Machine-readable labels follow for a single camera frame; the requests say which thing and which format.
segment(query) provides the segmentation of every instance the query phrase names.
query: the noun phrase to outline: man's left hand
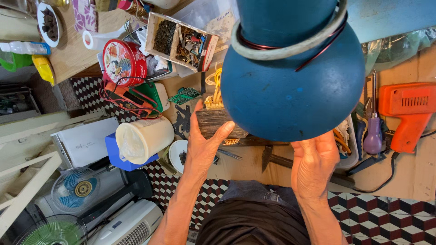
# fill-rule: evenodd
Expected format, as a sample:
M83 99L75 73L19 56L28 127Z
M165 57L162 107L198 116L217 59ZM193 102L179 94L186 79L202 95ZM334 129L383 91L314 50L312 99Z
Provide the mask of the man's left hand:
M191 115L191 129L188 139L188 152L184 173L194 174L199 177L206 177L208 169L212 165L215 154L222 141L229 136L235 127L233 121L228 121L222 125L213 137L205 139L198 127L196 111L203 107L203 101L199 100L195 110Z

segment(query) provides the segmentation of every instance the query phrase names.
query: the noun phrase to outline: fan motor hub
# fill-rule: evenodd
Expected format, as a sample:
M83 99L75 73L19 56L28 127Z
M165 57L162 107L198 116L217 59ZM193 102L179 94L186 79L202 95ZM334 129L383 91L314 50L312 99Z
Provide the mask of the fan motor hub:
M91 191L92 191L92 184L87 180L80 181L76 185L76 188L74 189L74 193L78 197L86 197L91 193Z

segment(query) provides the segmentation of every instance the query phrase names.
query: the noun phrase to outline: electric fan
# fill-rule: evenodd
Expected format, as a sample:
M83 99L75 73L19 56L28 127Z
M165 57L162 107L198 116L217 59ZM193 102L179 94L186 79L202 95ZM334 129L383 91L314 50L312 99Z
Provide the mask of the electric fan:
M74 213L88 207L100 189L98 174L89 168L78 167L63 173L51 189L56 207L66 213Z
M71 214L57 214L38 221L18 237L14 245L86 245L88 231Z

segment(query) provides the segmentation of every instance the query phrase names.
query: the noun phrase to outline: red biscuit tin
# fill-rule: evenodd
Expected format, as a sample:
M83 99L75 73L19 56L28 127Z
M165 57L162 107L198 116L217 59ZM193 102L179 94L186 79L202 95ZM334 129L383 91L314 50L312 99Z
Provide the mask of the red biscuit tin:
M109 79L120 87L129 87L144 82L139 78L147 76L146 57L139 51L139 45L118 39L109 40L103 49L103 64Z

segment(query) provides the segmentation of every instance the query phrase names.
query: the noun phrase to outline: hand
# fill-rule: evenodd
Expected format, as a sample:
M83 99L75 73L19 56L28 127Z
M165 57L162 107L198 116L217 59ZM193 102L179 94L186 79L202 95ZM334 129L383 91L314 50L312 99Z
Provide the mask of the hand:
M207 140L201 135L197 115L195 114L195 112L202 107L203 101L199 100L191 115L191 129L188 139L188 152L184 173L195 174L205 178L215 158L219 145L232 132L235 123L232 121L226 122L215 132L212 138Z
M295 151L291 186L298 201L327 200L327 184L339 162L333 131L291 145Z

